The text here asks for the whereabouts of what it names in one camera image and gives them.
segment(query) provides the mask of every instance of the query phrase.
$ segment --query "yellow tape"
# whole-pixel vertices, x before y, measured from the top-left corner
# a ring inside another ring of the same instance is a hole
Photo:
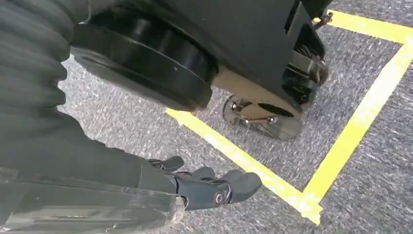
[[[294,207],[303,217],[306,217],[319,225],[322,207],[318,202],[313,202],[307,199],[302,192],[298,191],[281,177],[274,174],[270,169],[266,168],[191,113],[179,112],[171,109],[167,109],[166,112],[175,118],[181,125],[185,125],[213,145],[246,172],[254,172],[258,174],[265,187]]]
[[[413,59],[412,28],[333,10],[329,12],[334,13],[333,22],[329,23],[331,26],[404,45],[381,71],[303,193],[195,116],[187,112],[166,110],[181,125],[197,133],[245,171],[258,174],[264,186],[298,210],[303,217],[317,225],[320,223],[322,211],[319,202],[383,108]]]
[[[334,14],[333,21],[328,23],[334,27],[401,44],[406,44],[408,38],[413,38],[413,29],[410,27],[349,15],[333,10],[329,10],[328,12],[332,12]]]
[[[408,42],[386,64],[304,189],[307,197],[317,203],[321,201],[399,84],[412,59],[413,46]]]

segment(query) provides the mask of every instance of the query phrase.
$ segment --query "gray carpet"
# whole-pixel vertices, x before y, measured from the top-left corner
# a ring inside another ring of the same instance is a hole
[[[413,11],[408,7],[411,0],[405,0],[403,7],[396,1],[388,4],[392,5],[391,10],[380,2],[363,6],[368,11],[351,1],[341,1],[333,7],[374,18],[385,15],[384,19],[411,25]],[[379,14],[380,10],[388,14]],[[303,131],[296,139],[279,142],[228,126],[221,119],[221,111],[229,94],[221,90],[214,90],[207,110],[195,113],[298,189],[305,187],[381,68],[400,47],[330,26],[321,30],[321,37],[329,50],[327,60],[334,73],[305,116]],[[69,77],[60,86],[67,94],[67,104],[61,109],[78,119],[91,138],[146,158],[180,155],[186,160],[188,170],[208,165],[222,174],[237,168],[196,134],[179,127],[164,113],[163,107],[102,82],[72,59],[65,66]],[[188,212],[182,224],[170,232],[408,232],[413,223],[412,87],[413,66],[410,66],[321,202],[324,212],[319,227],[262,188],[242,204]]]

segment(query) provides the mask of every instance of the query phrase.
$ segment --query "floor marking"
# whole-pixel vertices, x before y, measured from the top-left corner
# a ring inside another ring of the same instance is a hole
[[[258,174],[264,186],[316,225],[320,224],[320,212],[323,209],[319,202],[327,193],[413,60],[412,28],[333,10],[329,10],[329,12],[334,13],[333,21],[329,23],[331,26],[403,45],[380,72],[333,147],[321,162],[316,173],[310,179],[304,192],[298,191],[191,113],[172,109],[166,110],[181,125],[185,125],[197,133],[245,171]]]
[[[330,26],[401,44],[406,44],[409,38],[410,40],[413,38],[413,29],[410,27],[349,15],[339,11],[329,10],[328,12],[333,13],[333,21],[328,23]]]
[[[344,130],[311,178],[304,193],[319,203],[364,134],[399,84],[413,59],[413,43],[403,45],[384,66]]]
[[[180,125],[185,125],[191,129],[246,172],[258,174],[265,187],[294,207],[303,217],[319,225],[322,207],[318,202],[313,202],[311,199],[308,199],[302,192],[274,174],[270,169],[266,168],[191,113],[172,109],[167,109],[166,112],[175,118]]]

